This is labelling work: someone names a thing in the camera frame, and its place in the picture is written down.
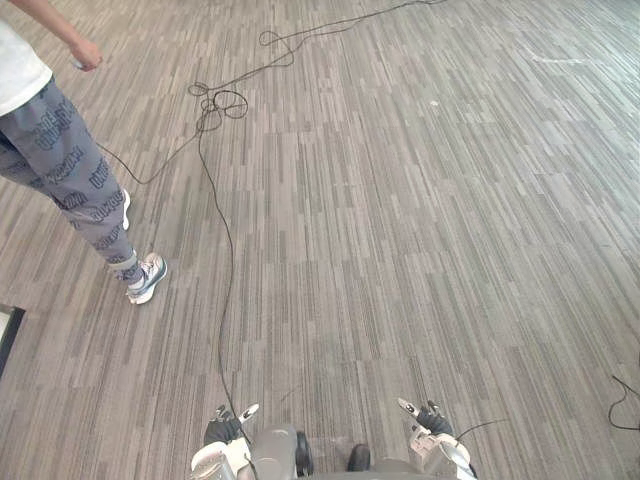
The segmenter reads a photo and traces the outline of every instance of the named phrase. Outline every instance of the white sneaker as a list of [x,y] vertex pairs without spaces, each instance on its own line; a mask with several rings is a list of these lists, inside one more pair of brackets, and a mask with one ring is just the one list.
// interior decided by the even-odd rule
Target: white sneaker
[[127,210],[129,210],[129,205],[131,205],[131,197],[129,196],[129,192],[127,192],[124,188],[122,189],[122,193],[124,193],[124,218],[122,220],[122,229],[126,232],[129,230],[129,219],[127,218]]
[[127,296],[129,301],[135,305],[142,305],[153,297],[153,290],[156,284],[167,274],[167,263],[157,253],[150,253],[140,262],[143,277],[141,286],[134,288],[129,286]]

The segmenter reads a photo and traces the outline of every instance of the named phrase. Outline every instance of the tangled cable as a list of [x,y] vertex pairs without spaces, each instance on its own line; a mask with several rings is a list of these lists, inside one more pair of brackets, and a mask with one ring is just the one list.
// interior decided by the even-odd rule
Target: tangled cable
[[[640,355],[638,355],[638,366],[640,366]],[[612,427],[614,428],[618,428],[620,430],[635,430],[635,431],[640,431],[640,422],[638,422],[638,426],[637,427],[629,427],[629,426],[624,426],[624,425],[618,425],[617,423],[615,423],[612,419],[613,416],[613,409],[616,405],[621,404],[622,402],[624,402],[627,399],[627,393],[631,392],[633,394],[635,394],[638,398],[640,398],[640,393],[638,393],[637,390],[634,390],[633,388],[631,388],[629,385],[627,385],[625,382],[623,382],[622,380],[620,380],[618,377],[616,377],[615,375],[611,375],[611,377],[618,382],[621,386],[622,389],[624,390],[624,395],[622,396],[622,398],[616,402],[613,402],[611,404],[611,406],[609,407],[609,413],[607,415],[607,418],[609,419],[609,423],[611,424]]]
[[[229,402],[229,407],[231,409],[231,411],[233,412],[234,416],[236,416],[236,411],[235,408],[233,406],[233,399],[232,396],[229,392],[229,388],[227,386],[227,382],[226,379],[224,377],[224,369],[222,368],[222,349],[220,348],[222,345],[222,339],[224,336],[224,327],[226,325],[226,319],[227,319],[227,311],[228,311],[228,307],[229,307],[229,299],[231,296],[231,289],[233,287],[233,279],[234,279],[234,273],[235,273],[235,261],[234,261],[234,245],[233,245],[233,240],[231,238],[231,232],[229,230],[229,224],[227,222],[227,219],[225,218],[224,214],[222,213],[222,210],[220,209],[220,205],[218,203],[218,199],[217,199],[217,190],[216,190],[216,185],[215,182],[213,181],[213,177],[211,176],[211,172],[209,171],[209,168],[207,167],[205,158],[204,158],[204,154],[202,153],[202,137],[205,133],[208,132],[212,132],[218,128],[220,128],[220,126],[222,125],[222,122],[224,121],[224,118],[230,118],[232,120],[238,120],[241,119],[243,117],[246,116],[248,110],[249,110],[249,103],[247,102],[247,99],[238,91],[236,90],[232,90],[229,89],[228,87],[244,81],[244,80],[248,80],[256,75],[258,75],[259,73],[262,73],[268,69],[271,68],[286,68],[289,67],[291,65],[294,64],[295,62],[295,53],[300,50],[300,48],[302,48],[302,46],[305,44],[305,42],[307,42],[309,39],[314,38],[314,37],[321,37],[321,36],[327,36],[327,35],[334,35],[337,33],[343,33],[346,32],[348,30],[351,30],[352,28],[354,28],[356,25],[360,24],[361,22],[373,18],[373,17],[377,17],[380,15],[384,15],[387,13],[391,13],[395,10],[399,10],[402,8],[406,8],[406,7],[410,7],[413,5],[422,5],[422,6],[432,6],[432,5],[437,5],[440,3],[444,3],[447,0],[412,0],[412,1],[408,1],[399,5],[395,5],[393,7],[389,7],[387,9],[384,10],[379,10],[376,12],[372,12],[366,15],[361,15],[358,17],[353,17],[353,18],[348,18],[345,20],[338,20],[335,22],[330,22],[330,23],[325,23],[323,25],[319,25],[316,27],[312,27],[306,30],[301,30],[298,32],[294,32],[291,33],[289,35],[279,35],[278,33],[272,31],[272,30],[265,30],[263,31],[260,36],[258,37],[258,42],[261,46],[263,47],[268,47],[274,44],[281,44],[282,46],[284,46],[285,48],[285,52],[279,56],[277,56],[276,58],[274,58],[273,60],[271,60],[270,62],[268,62],[265,65],[262,65],[260,67],[254,68],[253,70],[250,70],[246,73],[243,73],[242,75],[234,78],[233,80],[229,80],[227,82],[224,82],[218,86],[215,87],[209,87],[206,83],[204,82],[194,82],[193,84],[191,84],[188,87],[188,93],[189,95],[200,99],[200,115],[198,117],[198,119],[196,120],[196,126],[195,126],[195,132],[193,134],[193,136],[191,138],[189,138],[188,140],[186,140],[182,145],[180,145],[176,151],[171,154],[163,163],[162,165],[158,168],[158,170],[156,170],[153,174],[151,174],[151,176],[147,179],[147,180],[141,180],[139,179],[129,168],[129,166],[118,156],[116,155],[114,152],[112,152],[111,150],[109,150],[108,148],[106,148],[105,146],[101,145],[100,143],[97,143],[97,145],[104,150],[106,153],[108,153],[109,155],[111,155],[115,160],[117,160],[124,168],[125,170],[129,173],[129,175],[131,175],[131,177],[133,178],[133,180],[135,182],[137,182],[140,185],[148,185],[149,183],[151,183],[152,181],[154,181],[163,171],[164,169],[169,165],[169,163],[171,163],[171,161],[173,159],[175,159],[177,157],[177,155],[184,150],[184,148],[187,147],[187,145],[189,145],[191,142],[193,142],[194,140],[197,139],[197,143],[198,143],[198,155],[200,157],[200,161],[202,163],[202,166],[207,174],[207,178],[209,179],[209,182],[211,183],[211,188],[213,190],[213,195],[214,195],[214,204],[215,204],[215,208],[218,211],[218,214],[220,215],[220,218],[222,219],[222,222],[224,223],[225,226],[225,230],[226,230],[226,234],[227,234],[227,241],[229,243],[229,249],[230,249],[230,263],[231,263],[231,273],[230,273],[230,278],[229,278],[229,286],[227,289],[227,293],[225,296],[225,301],[224,301],[224,307],[223,307],[223,311],[222,311],[222,317],[220,320],[220,328],[218,330],[218,372],[220,374],[220,378],[222,380],[222,386],[224,388],[225,391],[225,395],[227,397],[227,400]],[[330,29],[329,31],[322,31],[324,29],[330,28],[330,27],[338,27],[335,29]],[[300,37],[302,36],[302,39],[299,41],[299,43],[297,45],[295,45],[294,47],[292,47],[289,44],[289,40],[296,38],[296,37]]]

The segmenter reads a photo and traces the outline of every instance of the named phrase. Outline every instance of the wire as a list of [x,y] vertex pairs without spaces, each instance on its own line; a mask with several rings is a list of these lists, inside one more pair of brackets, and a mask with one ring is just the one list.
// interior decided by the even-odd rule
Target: wire
[[479,425],[474,425],[471,428],[467,428],[464,432],[462,432],[460,435],[458,435],[456,437],[457,441],[460,441],[460,439],[465,436],[467,433],[472,432],[473,430],[475,430],[476,428],[480,428],[480,427],[486,427],[487,425],[493,425],[494,423],[502,423],[502,422],[508,422],[509,420],[506,418],[502,418],[500,420],[492,420],[490,422],[485,422],[485,423],[480,423]]
[[638,397],[640,397],[640,393],[638,393],[637,391],[635,391],[633,388],[631,388],[629,385],[627,385],[625,382],[623,382],[622,380],[620,380],[618,377],[616,377],[615,375],[611,375],[613,377],[613,379],[618,382],[620,385],[622,385],[622,389],[624,390],[624,395],[623,397],[618,400],[617,402],[613,402],[611,404],[611,406],[609,407],[609,414],[608,414],[608,418],[609,418],[609,423],[611,424],[611,426],[618,428],[620,430],[636,430],[636,431],[640,431],[640,423],[638,424],[637,427],[626,427],[624,425],[618,425],[616,423],[613,422],[611,416],[613,413],[613,408],[624,402],[627,399],[627,392],[632,392],[634,394],[636,394]]
[[256,469],[256,465],[255,465],[255,463],[253,463],[253,462],[251,461],[251,458],[247,457],[246,455],[244,456],[244,458],[245,458],[245,460],[246,460],[247,462],[249,462],[249,465],[251,466],[251,471],[253,472],[253,476],[254,476],[254,478],[255,478],[256,480],[259,480],[259,479],[258,479],[258,470]]
[[[187,145],[189,145],[193,140],[197,139],[198,155],[200,157],[200,161],[202,162],[202,166],[207,174],[207,178],[211,183],[211,187],[213,189],[215,207],[216,207],[216,210],[218,211],[218,214],[220,215],[220,218],[222,219],[222,222],[224,223],[224,227],[227,234],[227,241],[229,242],[231,273],[229,278],[229,286],[227,288],[227,293],[224,300],[222,317],[220,320],[220,328],[218,330],[218,372],[219,372],[220,378],[222,379],[222,386],[224,388],[225,395],[229,402],[231,412],[233,413],[234,416],[237,417],[236,411],[233,406],[233,399],[232,399],[231,393],[229,392],[226,379],[224,377],[224,369],[222,368],[222,350],[220,347],[222,345],[222,340],[224,337],[224,330],[225,330],[226,321],[227,321],[227,313],[229,309],[229,300],[231,297],[231,289],[233,288],[233,280],[234,280],[234,274],[235,274],[235,263],[234,263],[235,252],[234,252],[233,239],[231,238],[231,232],[229,229],[229,224],[224,214],[222,213],[222,210],[220,209],[220,205],[218,203],[218,198],[217,198],[216,185],[215,185],[215,182],[213,181],[209,168],[207,167],[207,163],[205,161],[204,155],[202,153],[202,136],[205,133],[212,132],[220,128],[224,120],[224,117],[230,118],[232,120],[238,120],[245,117],[249,110],[249,104],[247,102],[247,99],[239,92],[228,89],[227,87],[230,87],[231,85],[234,85],[238,82],[248,80],[268,69],[286,68],[293,65],[295,62],[295,53],[300,48],[302,48],[302,46],[305,44],[305,42],[307,42],[307,40],[311,38],[347,32],[352,28],[354,28],[356,25],[360,24],[361,22],[367,19],[371,19],[373,17],[391,13],[395,10],[399,10],[409,6],[413,6],[413,5],[433,6],[440,3],[444,3],[446,1],[447,0],[412,0],[412,1],[404,2],[399,5],[395,5],[393,7],[389,7],[384,10],[375,11],[369,14],[348,18],[345,20],[338,20],[335,22],[325,23],[323,25],[312,27],[307,30],[301,30],[298,32],[291,33],[289,35],[284,35],[284,36],[281,36],[272,30],[263,31],[258,37],[258,42],[260,43],[261,46],[267,47],[277,43],[281,43],[285,47],[286,52],[276,57],[274,60],[270,61],[269,63],[262,65],[260,67],[254,68],[253,70],[243,73],[242,75],[234,78],[233,80],[224,82],[216,87],[209,87],[206,83],[198,82],[198,81],[191,84],[188,87],[189,94],[193,97],[200,99],[200,116],[196,120],[196,128],[195,128],[194,135],[190,139],[185,141],[182,145],[180,145],[178,149],[173,154],[171,154],[163,162],[160,168],[155,173],[153,173],[147,180],[139,179],[131,171],[129,166],[124,161],[122,161],[122,159],[120,159],[118,155],[116,155],[115,153],[113,153],[111,150],[101,145],[100,143],[96,142],[97,145],[102,150],[104,150],[106,153],[111,155],[115,160],[117,160],[137,183],[139,183],[140,185],[147,185],[152,181],[154,181],[164,171],[164,169],[171,163],[171,161],[174,160],[177,157],[177,155]],[[323,29],[327,29],[330,27],[340,27],[340,28],[332,29],[329,31],[322,31]],[[302,39],[295,47],[292,48],[287,41],[300,36],[302,36]],[[251,442],[244,431],[242,431],[242,434],[244,435],[247,442],[250,444]]]

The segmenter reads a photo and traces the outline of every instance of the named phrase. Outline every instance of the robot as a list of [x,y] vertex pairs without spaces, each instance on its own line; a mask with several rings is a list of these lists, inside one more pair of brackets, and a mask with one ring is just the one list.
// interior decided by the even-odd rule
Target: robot
[[249,446],[240,435],[242,424],[258,411],[252,405],[233,418],[221,406],[207,425],[204,447],[191,460],[189,480],[291,480],[313,476],[317,480],[476,480],[468,450],[454,437],[438,406],[416,408],[398,398],[412,417],[408,438],[410,462],[383,459],[371,464],[365,444],[351,451],[346,472],[313,473],[313,457],[304,432],[291,425],[260,432]]

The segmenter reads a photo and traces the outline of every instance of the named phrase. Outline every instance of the shoe sole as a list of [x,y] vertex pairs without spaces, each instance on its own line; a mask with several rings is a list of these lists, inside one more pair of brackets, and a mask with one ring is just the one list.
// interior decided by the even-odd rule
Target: shoe sole
[[124,192],[124,218],[122,219],[122,229],[126,232],[129,230],[129,219],[127,218],[127,210],[129,210],[129,205],[131,205],[131,196],[126,190],[122,190]]
[[140,295],[139,297],[135,297],[135,298],[131,298],[129,297],[129,301],[134,304],[134,305],[142,305],[143,303],[147,303],[149,300],[151,300],[151,298],[153,297],[153,292],[156,289],[156,285],[158,285],[158,282],[160,282],[160,280],[162,280],[166,275],[167,275],[167,262],[164,261],[164,268],[162,269],[162,273],[160,274],[160,277],[158,277],[158,279],[153,282],[153,284],[147,289],[146,292],[144,292],[144,294]]

